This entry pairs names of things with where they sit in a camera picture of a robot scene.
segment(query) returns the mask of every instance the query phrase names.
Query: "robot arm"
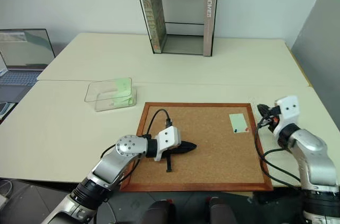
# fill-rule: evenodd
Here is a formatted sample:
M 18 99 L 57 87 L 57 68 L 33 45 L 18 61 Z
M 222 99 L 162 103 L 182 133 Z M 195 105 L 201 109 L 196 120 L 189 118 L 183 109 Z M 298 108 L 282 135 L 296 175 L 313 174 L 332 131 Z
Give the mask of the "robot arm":
M 306 223 L 340 223 L 340 197 L 336 168 L 327 155 L 327 145 L 319 137 L 300 129 L 295 96 L 279 99 L 274 108 L 258 105 L 262 126 L 269 125 L 278 144 L 299 164 Z
M 98 207 L 120 183 L 131 162 L 143 157 L 159 161 L 164 151 L 180 144 L 181 136 L 174 126 L 161 131 L 154 140 L 135 135 L 123 136 L 42 224 L 88 223 Z

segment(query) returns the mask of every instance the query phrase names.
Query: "table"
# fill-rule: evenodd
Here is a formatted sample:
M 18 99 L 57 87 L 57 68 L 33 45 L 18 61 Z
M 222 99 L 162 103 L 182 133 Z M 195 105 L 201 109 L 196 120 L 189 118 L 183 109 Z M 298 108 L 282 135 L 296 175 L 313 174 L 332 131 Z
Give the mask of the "table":
M 148 36 L 79 34 L 39 80 L 308 86 L 282 40 L 214 40 L 213 57 L 153 54 Z
M 135 83 L 136 106 L 96 113 L 84 102 L 89 83 L 39 81 L 32 88 L 0 126 L 0 162 L 5 163 L 0 165 L 0 177 L 80 182 L 105 148 L 122 135 L 136 133 L 146 101 L 249 102 L 258 121 L 258 103 L 272 106 L 275 99 L 288 94 L 299 97 L 299 125 L 326 141 L 340 174 L 340 132 L 312 87 Z M 260 130 L 260 138 L 264 150 L 277 147 L 266 128 Z M 298 174 L 296 161 L 288 153 L 271 154 L 268 159 Z M 297 185 L 289 176 L 269 170 Z

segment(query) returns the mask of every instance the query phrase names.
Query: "transparent box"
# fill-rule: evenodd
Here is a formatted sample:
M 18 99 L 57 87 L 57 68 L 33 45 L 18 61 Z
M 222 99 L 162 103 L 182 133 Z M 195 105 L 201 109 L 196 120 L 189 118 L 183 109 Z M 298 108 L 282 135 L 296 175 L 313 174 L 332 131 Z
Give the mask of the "transparent box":
M 135 106 L 137 91 L 131 78 L 91 82 L 87 88 L 85 102 L 95 111 L 106 111 Z

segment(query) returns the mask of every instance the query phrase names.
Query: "cork board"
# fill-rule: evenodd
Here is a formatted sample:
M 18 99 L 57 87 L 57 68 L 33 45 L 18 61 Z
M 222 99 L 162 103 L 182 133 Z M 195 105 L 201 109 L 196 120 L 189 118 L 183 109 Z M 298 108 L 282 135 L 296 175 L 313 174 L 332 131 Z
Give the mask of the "cork board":
M 137 135 L 145 134 L 154 113 L 164 108 L 182 141 L 197 148 L 172 155 L 172 172 L 166 172 L 166 159 L 144 158 L 121 191 L 270 191 L 271 181 L 260 168 L 254 146 L 256 123 L 250 104 L 192 104 L 147 102 Z M 229 114 L 243 114 L 248 132 L 234 133 Z M 165 128 L 166 116 L 159 113 L 150 130 L 152 138 Z

